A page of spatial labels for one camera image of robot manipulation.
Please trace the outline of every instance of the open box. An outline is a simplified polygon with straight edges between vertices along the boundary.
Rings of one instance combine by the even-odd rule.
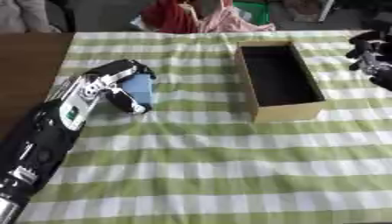
[[[325,97],[290,41],[240,42],[235,60],[254,122],[312,119]]]

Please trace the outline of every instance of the blue sponge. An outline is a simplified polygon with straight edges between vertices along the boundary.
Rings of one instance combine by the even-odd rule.
[[[151,74],[138,73],[122,83],[121,88],[132,95],[135,100],[144,106],[152,108],[152,81]]]

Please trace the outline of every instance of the green striped tablecloth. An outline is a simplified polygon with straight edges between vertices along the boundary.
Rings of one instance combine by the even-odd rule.
[[[347,71],[348,37],[77,33],[57,82],[111,60],[139,60],[157,73],[155,108],[129,117],[102,103],[20,221],[392,221],[392,93]],[[235,44],[267,39],[296,41],[328,99],[316,119],[249,122]]]

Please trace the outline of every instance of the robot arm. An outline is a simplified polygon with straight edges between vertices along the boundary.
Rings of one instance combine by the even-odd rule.
[[[13,223],[45,187],[103,96],[124,112],[147,112],[118,87],[134,74],[153,75],[147,66],[124,59],[74,76],[15,126],[0,144],[0,224]]]
[[[346,56],[357,59],[349,69],[361,69],[377,86],[392,91],[392,36],[388,28],[362,33],[350,39],[354,49]]]

